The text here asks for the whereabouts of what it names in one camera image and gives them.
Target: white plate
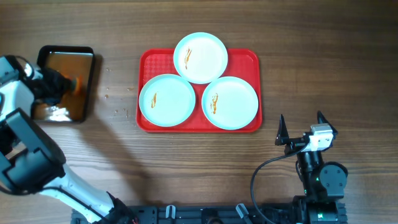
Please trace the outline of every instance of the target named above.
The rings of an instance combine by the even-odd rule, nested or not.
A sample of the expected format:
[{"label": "white plate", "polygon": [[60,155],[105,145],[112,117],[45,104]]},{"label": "white plate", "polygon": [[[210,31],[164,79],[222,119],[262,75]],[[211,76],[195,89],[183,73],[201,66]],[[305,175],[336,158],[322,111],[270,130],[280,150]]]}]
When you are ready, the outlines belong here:
[{"label": "white plate", "polygon": [[174,50],[174,66],[186,80],[205,84],[225,71],[228,54],[219,38],[204,32],[184,37]]},{"label": "white plate", "polygon": [[201,98],[207,119],[215,126],[235,130],[256,116],[259,100],[253,87],[236,77],[222,77],[210,83]]},{"label": "white plate", "polygon": [[158,75],[149,80],[139,95],[142,115],[151,123],[171,127],[185,121],[195,107],[195,92],[178,75]]}]

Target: table top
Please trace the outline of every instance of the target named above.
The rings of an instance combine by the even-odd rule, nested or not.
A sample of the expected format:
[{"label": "table top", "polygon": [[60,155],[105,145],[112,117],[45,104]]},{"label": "table top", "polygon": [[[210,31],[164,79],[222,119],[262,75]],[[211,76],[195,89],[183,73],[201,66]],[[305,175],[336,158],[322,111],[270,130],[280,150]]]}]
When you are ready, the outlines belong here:
[{"label": "table top", "polygon": [[[254,169],[283,154],[274,145],[280,114],[296,137],[321,110],[339,131],[323,158],[349,170],[342,200],[349,223],[395,223],[397,9],[394,1],[2,0],[0,53],[35,61],[44,45],[94,49],[101,66],[87,120],[40,126],[78,175],[128,205],[250,204]],[[264,121],[255,133],[149,134],[137,127],[141,54],[199,31],[259,56]],[[294,162],[260,171],[258,202],[303,194]],[[0,202],[0,223],[70,220],[68,206],[45,196],[2,194]]]}]

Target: wooden table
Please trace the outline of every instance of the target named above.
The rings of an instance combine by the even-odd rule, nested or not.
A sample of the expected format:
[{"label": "wooden table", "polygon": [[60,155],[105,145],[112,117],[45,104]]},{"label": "wooden table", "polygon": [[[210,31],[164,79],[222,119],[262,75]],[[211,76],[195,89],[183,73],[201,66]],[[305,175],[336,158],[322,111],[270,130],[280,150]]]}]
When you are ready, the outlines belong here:
[{"label": "wooden table", "polygon": [[[274,145],[279,115],[295,137],[322,110],[340,132],[323,157],[349,170],[349,223],[396,223],[397,9],[393,1],[2,0],[0,53],[34,62],[43,45],[85,45],[102,58],[87,120],[41,127],[78,175],[126,204],[250,204],[252,172],[283,154]],[[141,54],[198,31],[258,54],[264,122],[255,133],[149,134],[137,127],[137,91],[127,88],[137,85]],[[303,194],[294,162],[259,173],[259,202]],[[41,195],[2,194],[0,204],[0,223],[70,220],[69,207]]]}]

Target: plate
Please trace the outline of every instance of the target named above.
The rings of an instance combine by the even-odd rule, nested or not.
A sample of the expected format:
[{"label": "plate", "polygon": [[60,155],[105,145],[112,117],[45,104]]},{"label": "plate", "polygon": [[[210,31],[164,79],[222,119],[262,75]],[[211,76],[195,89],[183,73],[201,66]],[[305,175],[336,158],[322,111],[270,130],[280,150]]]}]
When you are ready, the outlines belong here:
[{"label": "plate", "polygon": [[219,78],[228,63],[228,54],[219,38],[204,32],[184,37],[173,56],[178,74],[191,83],[205,84]]},{"label": "plate", "polygon": [[215,126],[235,130],[256,116],[259,100],[253,87],[236,77],[222,77],[210,83],[201,99],[206,118]]},{"label": "plate", "polygon": [[144,117],[161,127],[185,121],[195,107],[195,92],[189,82],[178,75],[158,75],[149,80],[139,95]]}]

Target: red plastic tray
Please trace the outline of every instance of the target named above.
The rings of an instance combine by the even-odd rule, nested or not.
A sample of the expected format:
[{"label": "red plastic tray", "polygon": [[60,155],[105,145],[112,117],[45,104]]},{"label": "red plastic tray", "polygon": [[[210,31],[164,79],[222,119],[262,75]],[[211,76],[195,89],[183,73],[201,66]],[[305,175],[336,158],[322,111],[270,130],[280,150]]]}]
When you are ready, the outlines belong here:
[{"label": "red plastic tray", "polygon": [[[201,96],[208,84],[192,84],[196,93],[196,105],[191,116],[183,123],[163,128],[149,122],[139,109],[137,97],[137,124],[147,132],[155,133],[250,133],[260,128],[262,123],[261,83],[259,59],[257,55],[247,49],[228,49],[228,65],[223,76],[234,76],[247,81],[257,93],[259,98],[259,111],[256,117],[247,126],[233,131],[217,128],[207,120],[201,108]],[[150,49],[141,56],[138,94],[142,87],[151,78],[157,75],[169,73],[178,74],[173,63],[174,49]]]}]

